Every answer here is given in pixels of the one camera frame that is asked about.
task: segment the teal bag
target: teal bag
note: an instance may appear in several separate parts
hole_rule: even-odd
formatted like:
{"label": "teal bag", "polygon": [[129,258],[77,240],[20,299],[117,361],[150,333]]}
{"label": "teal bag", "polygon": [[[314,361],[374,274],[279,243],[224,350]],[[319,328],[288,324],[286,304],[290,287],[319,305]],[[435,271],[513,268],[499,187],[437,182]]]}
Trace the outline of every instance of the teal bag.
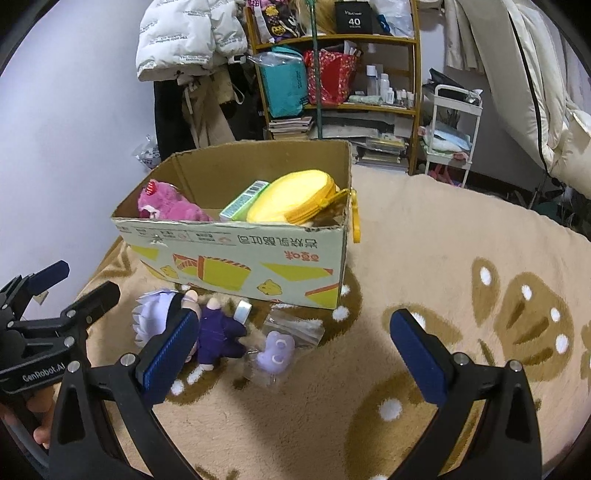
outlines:
{"label": "teal bag", "polygon": [[303,110],[303,105],[308,103],[306,67],[303,56],[297,50],[289,47],[273,47],[271,51],[287,53],[301,61],[261,67],[269,113],[273,118],[299,115]]}

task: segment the cardboard box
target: cardboard box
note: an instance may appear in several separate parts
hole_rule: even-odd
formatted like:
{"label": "cardboard box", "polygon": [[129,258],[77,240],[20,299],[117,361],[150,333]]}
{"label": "cardboard box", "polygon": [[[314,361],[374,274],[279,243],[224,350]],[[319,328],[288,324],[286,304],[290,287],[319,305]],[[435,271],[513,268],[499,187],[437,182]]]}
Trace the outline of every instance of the cardboard box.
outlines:
{"label": "cardboard box", "polygon": [[158,278],[261,300],[334,309],[349,229],[246,222],[138,219],[137,198],[149,179],[175,185],[211,217],[255,180],[272,182],[317,168],[340,188],[351,185],[345,141],[235,142],[172,155],[121,202],[113,222]]}

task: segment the yellow coin purse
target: yellow coin purse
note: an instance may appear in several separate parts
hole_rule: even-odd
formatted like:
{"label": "yellow coin purse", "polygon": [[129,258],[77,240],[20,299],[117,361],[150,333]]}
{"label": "yellow coin purse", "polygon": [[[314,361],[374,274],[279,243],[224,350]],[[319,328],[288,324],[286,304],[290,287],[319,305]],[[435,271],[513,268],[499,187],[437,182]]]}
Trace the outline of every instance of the yellow coin purse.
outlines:
{"label": "yellow coin purse", "polygon": [[295,171],[275,180],[248,210],[246,221],[302,225],[348,194],[351,195],[353,241],[359,243],[357,193],[353,189],[338,190],[332,177],[320,170]]}

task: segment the white bottle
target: white bottle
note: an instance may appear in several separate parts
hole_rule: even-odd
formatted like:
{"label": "white bottle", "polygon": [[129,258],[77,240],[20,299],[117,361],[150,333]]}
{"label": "white bottle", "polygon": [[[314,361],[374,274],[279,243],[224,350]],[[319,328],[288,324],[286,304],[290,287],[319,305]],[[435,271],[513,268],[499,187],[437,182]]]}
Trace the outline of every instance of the white bottle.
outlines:
{"label": "white bottle", "polygon": [[390,90],[390,80],[388,74],[383,73],[379,78],[379,95],[383,102],[385,102],[388,97],[388,90]]}
{"label": "white bottle", "polygon": [[367,65],[365,73],[368,76],[368,96],[379,95],[378,72],[375,69],[375,65]]}
{"label": "white bottle", "polygon": [[394,104],[394,89],[393,88],[388,89],[388,94],[386,95],[386,103],[388,105]]}

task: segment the blue gripper pad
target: blue gripper pad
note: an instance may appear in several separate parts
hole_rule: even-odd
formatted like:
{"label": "blue gripper pad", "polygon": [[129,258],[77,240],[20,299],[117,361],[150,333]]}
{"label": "blue gripper pad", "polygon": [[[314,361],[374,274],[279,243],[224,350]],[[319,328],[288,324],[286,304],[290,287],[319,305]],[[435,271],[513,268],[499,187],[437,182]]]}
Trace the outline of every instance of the blue gripper pad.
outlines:
{"label": "blue gripper pad", "polygon": [[60,260],[32,275],[27,283],[27,290],[32,296],[40,295],[44,291],[49,290],[53,285],[65,280],[69,274],[70,266],[63,260]]}
{"label": "blue gripper pad", "polygon": [[143,387],[144,402],[150,407],[164,402],[191,348],[197,342],[197,314],[189,309],[181,309],[175,317],[167,321],[163,333],[148,341],[135,370],[136,379]]}
{"label": "blue gripper pad", "polygon": [[419,337],[421,332],[426,335],[408,310],[397,310],[392,314],[390,338],[425,401],[441,407],[447,398],[446,378],[443,370]]}

